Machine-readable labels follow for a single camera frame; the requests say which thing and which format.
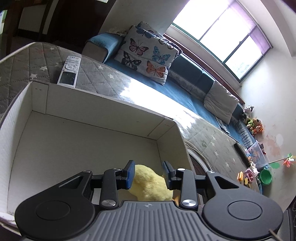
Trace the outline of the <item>yellow plush chick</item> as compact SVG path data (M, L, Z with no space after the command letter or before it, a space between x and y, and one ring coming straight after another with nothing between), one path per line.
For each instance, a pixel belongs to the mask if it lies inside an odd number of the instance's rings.
M135 165L135 174L129 192L138 201L173 200L173 190L167 188L165 179L145 165Z

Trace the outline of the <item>round induction cooktop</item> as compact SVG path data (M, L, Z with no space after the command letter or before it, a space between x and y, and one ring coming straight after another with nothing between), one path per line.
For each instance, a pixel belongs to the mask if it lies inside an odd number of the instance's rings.
M187 147L187 152L196 175L206 175L209 171L214 171L210 163L195 149Z

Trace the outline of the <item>small toy cars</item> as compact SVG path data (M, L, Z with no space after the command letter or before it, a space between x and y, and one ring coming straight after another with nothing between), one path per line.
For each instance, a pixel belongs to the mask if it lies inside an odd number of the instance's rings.
M240 171L237 174L237 181L245 187L250 188L254 181L253 171L250 168L246 169L244 172Z

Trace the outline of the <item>black remote control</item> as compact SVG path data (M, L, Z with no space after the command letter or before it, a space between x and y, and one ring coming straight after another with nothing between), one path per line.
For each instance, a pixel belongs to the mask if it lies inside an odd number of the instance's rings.
M246 154L245 148L241 144L239 144L238 142L236 142L233 146L234 146L234 149L236 150L237 154L242 159L242 161L245 164L245 166L247 168L249 168L251 165L250 165L248 156Z

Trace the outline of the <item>grey cardboard box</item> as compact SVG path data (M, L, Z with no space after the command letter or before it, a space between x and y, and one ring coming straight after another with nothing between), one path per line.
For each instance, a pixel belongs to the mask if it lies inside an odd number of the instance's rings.
M30 82L1 116L1 225L27 198L81 172L129 160L162 173L189 168L177 123L167 114L61 85Z

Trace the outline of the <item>clear plastic toy bin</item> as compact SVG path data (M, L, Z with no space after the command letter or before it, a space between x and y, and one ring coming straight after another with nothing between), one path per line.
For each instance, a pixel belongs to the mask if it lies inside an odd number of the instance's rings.
M268 164L258 141L247 149L247 157L248 161L255 164L257 170L262 170Z

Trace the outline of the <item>green plastic bucket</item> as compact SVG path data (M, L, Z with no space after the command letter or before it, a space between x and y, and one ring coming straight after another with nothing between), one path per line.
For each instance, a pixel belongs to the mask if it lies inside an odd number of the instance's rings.
M259 179L262 185L269 185L272 182L272 174L269 169L262 169L259 173Z

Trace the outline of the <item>grey sofa cushion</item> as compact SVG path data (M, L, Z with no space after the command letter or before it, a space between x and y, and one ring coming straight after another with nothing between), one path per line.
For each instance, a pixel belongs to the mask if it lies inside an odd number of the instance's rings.
M203 106L211 114L228 125L238 103L239 99L237 97L231 94L218 81L214 81L204 98Z

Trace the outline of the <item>stuffed toys pile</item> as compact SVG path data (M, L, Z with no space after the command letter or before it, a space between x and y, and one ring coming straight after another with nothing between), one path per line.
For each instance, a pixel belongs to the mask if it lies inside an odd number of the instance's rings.
M253 109L254 109L254 106L251 106L251 105L245 107L242 115L242 119L247 129L250 131L250 133L253 136L255 136L256 134L263 132L263 125L260 119L251 118L251 113Z

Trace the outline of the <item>blue sofa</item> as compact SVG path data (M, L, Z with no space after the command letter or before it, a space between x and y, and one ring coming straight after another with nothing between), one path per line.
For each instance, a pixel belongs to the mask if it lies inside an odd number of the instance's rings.
M255 138L242 120L243 107L241 104L237 104L229 124L218 120L215 115L204 107L204 98L216 82L216 79L198 64L186 55L181 54L169 69L165 85L160 85L114 59L119 47L124 43L123 37L119 35L103 33L89 39L82 54L102 62L168 96L215 127L226 132L245 147L249 148L255 143Z

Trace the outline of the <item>colourful pinwheel toy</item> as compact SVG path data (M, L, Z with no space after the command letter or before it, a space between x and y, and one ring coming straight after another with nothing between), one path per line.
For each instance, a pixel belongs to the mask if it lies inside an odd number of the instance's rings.
M286 166L287 168L290 168L291 165L293 165L293 163L295 162L295 155L293 155L292 153L289 153L286 157L269 162L269 165L273 164L273 163L278 163L283 161L282 165Z

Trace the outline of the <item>silver remote control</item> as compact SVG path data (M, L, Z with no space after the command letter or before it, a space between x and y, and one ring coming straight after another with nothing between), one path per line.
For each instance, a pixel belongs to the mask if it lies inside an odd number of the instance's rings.
M57 84L65 87L76 87L81 58L68 56L60 73Z

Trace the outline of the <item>butterfly print cushion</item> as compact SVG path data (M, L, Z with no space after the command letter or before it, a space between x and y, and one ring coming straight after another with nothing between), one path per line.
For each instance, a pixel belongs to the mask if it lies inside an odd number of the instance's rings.
M132 25L114 60L165 85L169 69L182 50L145 22Z

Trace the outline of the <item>grey star quilted table cover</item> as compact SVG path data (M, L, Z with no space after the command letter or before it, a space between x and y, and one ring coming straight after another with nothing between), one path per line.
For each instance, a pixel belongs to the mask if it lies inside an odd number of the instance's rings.
M66 58L71 52L46 43L28 44L1 60L1 116L14 98L30 82L56 84ZM234 149L234 139L191 110L169 97L104 64L83 57L78 80L97 82L97 90L74 89L100 94L167 114L183 137L185 148L192 147L213 170L236 180L245 170Z

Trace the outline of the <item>window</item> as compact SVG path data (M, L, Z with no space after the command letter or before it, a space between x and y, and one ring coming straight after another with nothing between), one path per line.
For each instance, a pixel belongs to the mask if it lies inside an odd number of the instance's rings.
M172 25L201 45L238 82L272 48L238 1L189 1Z

